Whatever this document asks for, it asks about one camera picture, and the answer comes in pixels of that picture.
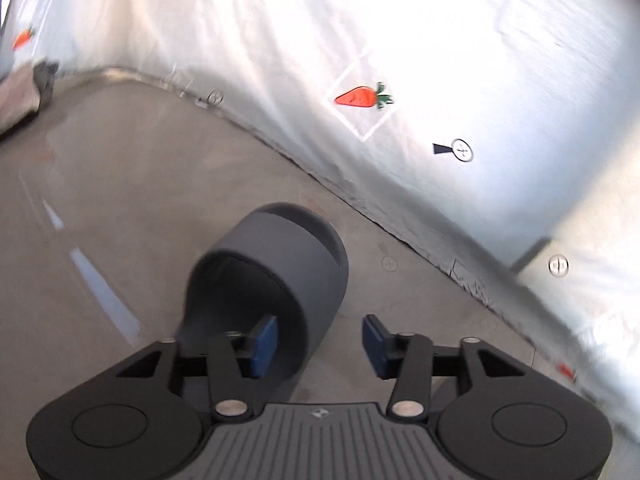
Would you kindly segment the black slide sandal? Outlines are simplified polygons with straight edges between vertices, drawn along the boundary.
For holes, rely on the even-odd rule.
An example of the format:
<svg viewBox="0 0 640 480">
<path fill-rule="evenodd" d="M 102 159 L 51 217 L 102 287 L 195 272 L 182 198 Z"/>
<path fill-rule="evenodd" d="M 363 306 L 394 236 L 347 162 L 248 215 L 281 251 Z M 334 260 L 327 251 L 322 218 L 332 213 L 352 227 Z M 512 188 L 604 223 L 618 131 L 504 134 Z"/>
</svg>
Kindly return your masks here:
<svg viewBox="0 0 640 480">
<path fill-rule="evenodd" d="M 275 316 L 277 351 L 262 390 L 284 402 L 333 323 L 348 274 L 346 249 L 326 219 L 296 204 L 261 206 L 195 263 L 176 341 L 195 356 L 213 336 L 248 333 Z"/>
</svg>

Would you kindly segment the tan white sneaker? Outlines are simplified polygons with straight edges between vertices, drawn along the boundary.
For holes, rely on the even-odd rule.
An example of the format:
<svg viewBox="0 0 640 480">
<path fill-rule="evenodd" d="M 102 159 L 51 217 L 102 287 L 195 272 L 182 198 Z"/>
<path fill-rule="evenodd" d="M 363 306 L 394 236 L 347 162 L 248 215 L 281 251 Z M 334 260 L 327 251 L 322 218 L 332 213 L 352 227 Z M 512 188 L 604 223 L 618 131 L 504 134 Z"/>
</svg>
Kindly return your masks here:
<svg viewBox="0 0 640 480">
<path fill-rule="evenodd" d="M 58 63 L 26 63 L 1 81 L 1 134 L 37 115 L 53 99 Z"/>
</svg>

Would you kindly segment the white printed bed sheet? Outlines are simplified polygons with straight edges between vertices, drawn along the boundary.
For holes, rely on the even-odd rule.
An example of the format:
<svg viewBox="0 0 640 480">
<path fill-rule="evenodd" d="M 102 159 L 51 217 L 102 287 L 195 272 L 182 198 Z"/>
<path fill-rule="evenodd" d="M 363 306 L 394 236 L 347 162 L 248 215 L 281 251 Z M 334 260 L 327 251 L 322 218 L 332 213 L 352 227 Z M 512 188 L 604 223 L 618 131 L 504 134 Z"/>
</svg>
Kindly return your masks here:
<svg viewBox="0 0 640 480">
<path fill-rule="evenodd" d="M 1 66 L 220 106 L 639 432 L 639 0 L 1 0 Z"/>
</svg>

